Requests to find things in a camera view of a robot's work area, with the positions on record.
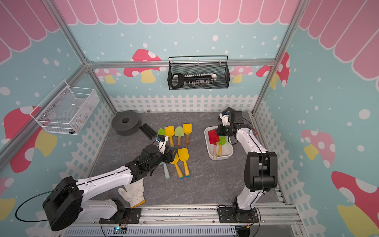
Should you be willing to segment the green trowel yellow handle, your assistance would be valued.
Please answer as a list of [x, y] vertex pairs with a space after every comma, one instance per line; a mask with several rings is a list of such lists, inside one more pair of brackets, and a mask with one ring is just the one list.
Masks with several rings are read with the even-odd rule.
[[219, 141], [217, 142], [218, 148], [218, 157], [223, 155], [223, 146], [226, 144], [227, 138], [225, 136], [219, 136]]

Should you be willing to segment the red shovel wooden handle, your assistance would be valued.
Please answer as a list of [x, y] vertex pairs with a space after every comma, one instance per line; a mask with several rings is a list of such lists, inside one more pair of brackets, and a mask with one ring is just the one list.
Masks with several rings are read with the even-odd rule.
[[216, 129], [208, 131], [209, 142], [213, 146], [213, 159], [217, 158], [217, 143], [220, 141]]

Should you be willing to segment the pale blue trowel blue handle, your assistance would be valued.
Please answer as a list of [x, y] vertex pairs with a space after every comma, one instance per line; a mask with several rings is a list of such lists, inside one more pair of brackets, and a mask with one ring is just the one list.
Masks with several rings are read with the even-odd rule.
[[169, 179], [170, 178], [170, 174], [169, 174], [169, 170], [168, 170], [167, 164], [165, 162], [162, 162], [161, 165], [163, 166], [163, 169], [164, 169], [165, 178]]

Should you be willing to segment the white plastic storage box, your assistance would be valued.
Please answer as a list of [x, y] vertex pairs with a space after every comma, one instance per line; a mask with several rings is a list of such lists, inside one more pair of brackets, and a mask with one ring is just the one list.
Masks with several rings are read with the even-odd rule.
[[234, 148], [228, 142], [227, 137], [220, 137], [220, 141], [216, 143], [216, 149], [214, 150], [213, 144], [210, 143], [208, 132], [211, 130], [215, 130], [216, 128], [216, 126], [210, 126], [204, 130], [208, 156], [211, 160], [214, 161], [226, 160], [232, 156], [232, 154], [234, 153]]

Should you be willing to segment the bright green trowel wooden handle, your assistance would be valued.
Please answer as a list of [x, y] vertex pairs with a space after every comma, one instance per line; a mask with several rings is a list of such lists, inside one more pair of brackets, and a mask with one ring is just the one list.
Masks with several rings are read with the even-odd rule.
[[159, 131], [158, 131], [158, 137], [165, 137], [166, 136], [166, 133], [165, 133], [165, 129], [163, 128], [160, 128]]

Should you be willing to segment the pale green trowel wooden handle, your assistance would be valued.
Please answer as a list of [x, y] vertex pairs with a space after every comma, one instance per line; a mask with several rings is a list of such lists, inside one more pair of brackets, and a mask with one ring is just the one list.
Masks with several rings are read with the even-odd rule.
[[176, 127], [174, 135], [177, 137], [177, 146], [180, 147], [182, 145], [182, 137], [184, 136], [183, 127]]

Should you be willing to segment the yellow shovel wooden handle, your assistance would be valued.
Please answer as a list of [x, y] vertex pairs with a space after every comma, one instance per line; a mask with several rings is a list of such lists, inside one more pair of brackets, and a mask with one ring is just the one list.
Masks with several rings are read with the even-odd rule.
[[190, 134], [192, 133], [192, 124], [191, 123], [183, 124], [183, 130], [184, 130], [184, 134], [186, 135], [186, 145], [188, 146], [190, 144]]

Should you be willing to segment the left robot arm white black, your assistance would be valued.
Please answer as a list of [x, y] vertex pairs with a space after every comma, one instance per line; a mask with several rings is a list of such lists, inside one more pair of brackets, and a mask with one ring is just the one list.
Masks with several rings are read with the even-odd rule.
[[118, 198], [92, 200], [94, 196], [113, 188], [134, 184], [152, 174], [160, 163], [174, 161], [177, 151], [148, 145], [141, 155], [116, 170], [98, 176], [75, 180], [69, 176], [60, 181], [43, 202], [42, 207], [54, 232], [61, 231], [77, 221], [98, 219], [102, 224], [126, 223], [130, 209]]

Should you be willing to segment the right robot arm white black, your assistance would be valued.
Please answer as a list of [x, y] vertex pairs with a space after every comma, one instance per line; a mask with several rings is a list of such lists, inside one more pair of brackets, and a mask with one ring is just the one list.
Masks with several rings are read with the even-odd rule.
[[245, 187], [225, 216], [236, 222], [253, 221], [257, 214], [254, 205], [261, 196], [277, 186], [277, 155], [259, 143], [250, 125], [219, 125], [216, 134], [233, 136], [247, 154], [243, 173]]

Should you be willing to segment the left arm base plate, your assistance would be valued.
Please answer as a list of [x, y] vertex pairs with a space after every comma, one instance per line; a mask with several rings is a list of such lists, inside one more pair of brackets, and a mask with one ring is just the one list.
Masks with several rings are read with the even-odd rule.
[[138, 224], [141, 217], [141, 208], [126, 208], [118, 210], [110, 219], [101, 218], [100, 224]]

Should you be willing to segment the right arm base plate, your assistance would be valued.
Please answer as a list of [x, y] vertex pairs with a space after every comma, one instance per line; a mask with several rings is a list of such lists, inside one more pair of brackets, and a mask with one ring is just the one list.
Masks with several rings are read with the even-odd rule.
[[241, 210], [236, 207], [217, 207], [220, 223], [259, 223], [259, 215], [256, 208]]

